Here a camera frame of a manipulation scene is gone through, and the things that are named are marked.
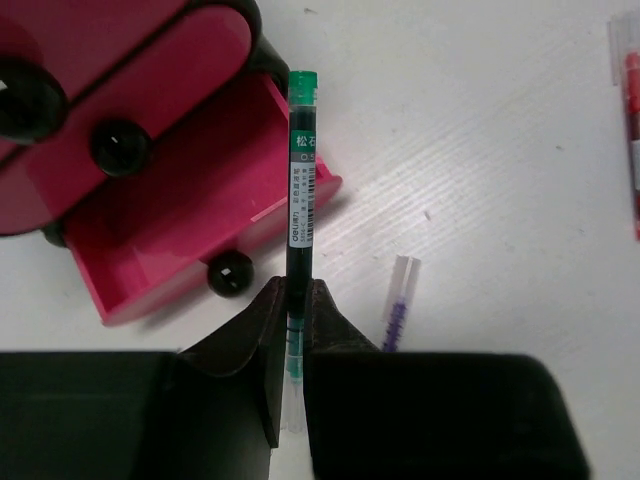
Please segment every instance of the green cap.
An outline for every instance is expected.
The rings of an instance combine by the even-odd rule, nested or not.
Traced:
[[[289,105],[314,106],[318,98],[318,74],[316,72],[291,72],[289,74]]]

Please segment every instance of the white table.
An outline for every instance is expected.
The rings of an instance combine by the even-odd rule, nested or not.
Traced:
[[[524,352],[561,384],[602,479],[640,477],[640,245],[606,22],[637,0],[262,0],[292,68],[320,75],[345,178],[315,274],[379,338],[396,254],[423,260],[404,347]],[[254,256],[284,272],[284,249]],[[71,256],[0,242],[0,349],[176,349],[242,309],[213,295],[105,329]],[[274,480],[311,478],[283,435]]]

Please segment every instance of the green label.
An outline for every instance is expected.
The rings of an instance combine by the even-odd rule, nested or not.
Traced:
[[[311,130],[292,130],[291,151],[314,153],[316,151],[316,132]]]

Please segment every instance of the barcode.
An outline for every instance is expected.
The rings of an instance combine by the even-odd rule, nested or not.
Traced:
[[[307,197],[307,241],[313,242],[313,209],[316,203],[316,169],[309,172],[309,196]]]

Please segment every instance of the black knob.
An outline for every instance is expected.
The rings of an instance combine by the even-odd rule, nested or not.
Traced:
[[[30,144],[55,133],[69,105],[60,84],[45,69],[0,57],[0,136]]]
[[[253,283],[253,262],[236,250],[225,252],[209,263],[209,287],[221,297],[237,297]]]
[[[129,120],[108,120],[93,131],[91,156],[110,177],[134,175],[151,158],[152,143],[140,125]]]

